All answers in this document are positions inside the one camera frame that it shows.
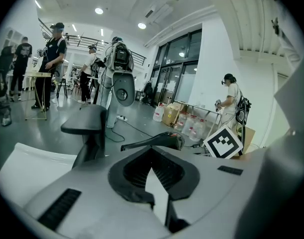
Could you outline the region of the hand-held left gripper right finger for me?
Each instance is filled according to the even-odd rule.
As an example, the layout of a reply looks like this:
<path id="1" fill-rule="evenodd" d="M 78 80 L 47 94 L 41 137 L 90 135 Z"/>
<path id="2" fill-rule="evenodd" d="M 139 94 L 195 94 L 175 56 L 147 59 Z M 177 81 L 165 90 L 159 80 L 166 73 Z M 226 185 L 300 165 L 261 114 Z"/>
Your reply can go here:
<path id="1" fill-rule="evenodd" d="M 234 233 L 245 205 L 241 177 L 221 166 L 245 164 L 154 147 L 151 233 Z"/>

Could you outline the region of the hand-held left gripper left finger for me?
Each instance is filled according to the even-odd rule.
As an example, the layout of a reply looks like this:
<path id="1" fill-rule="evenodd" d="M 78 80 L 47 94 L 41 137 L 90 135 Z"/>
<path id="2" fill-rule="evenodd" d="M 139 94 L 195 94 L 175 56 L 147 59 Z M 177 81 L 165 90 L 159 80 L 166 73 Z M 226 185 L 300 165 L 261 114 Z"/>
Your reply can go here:
<path id="1" fill-rule="evenodd" d="M 38 192 L 24 207 L 46 238 L 165 239 L 170 231 L 149 203 L 129 202 L 110 185 L 110 169 L 143 147 L 87 161 Z"/>

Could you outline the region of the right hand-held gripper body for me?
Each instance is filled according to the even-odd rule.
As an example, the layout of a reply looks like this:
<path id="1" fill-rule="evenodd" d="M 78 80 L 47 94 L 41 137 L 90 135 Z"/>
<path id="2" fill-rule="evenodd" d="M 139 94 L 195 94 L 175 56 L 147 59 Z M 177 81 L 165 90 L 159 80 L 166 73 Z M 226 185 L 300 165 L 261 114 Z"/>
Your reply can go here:
<path id="1" fill-rule="evenodd" d="M 211 157 L 230 159 L 243 149 L 243 143 L 226 125 L 203 141 Z"/>

